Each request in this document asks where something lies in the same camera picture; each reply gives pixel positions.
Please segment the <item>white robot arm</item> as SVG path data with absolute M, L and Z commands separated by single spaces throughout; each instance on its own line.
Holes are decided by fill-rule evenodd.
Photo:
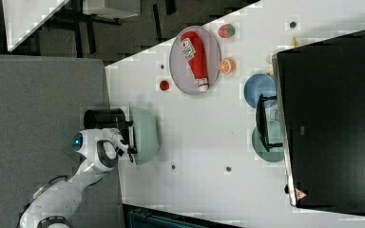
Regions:
M 137 152 L 131 136 L 126 141 L 117 128 L 86 129 L 77 133 L 73 150 L 84 157 L 69 180 L 49 181 L 25 206 L 17 228 L 73 228 L 68 221 L 79 208 L 83 192 L 111 172 L 118 158 Z

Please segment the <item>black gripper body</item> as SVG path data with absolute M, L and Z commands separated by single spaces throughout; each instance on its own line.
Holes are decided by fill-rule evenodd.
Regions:
M 116 152 L 119 157 L 127 155 L 130 162 L 134 162 L 134 156 L 137 154 L 135 146 L 134 130 L 132 126 L 126 129 L 117 129 L 115 133 Z

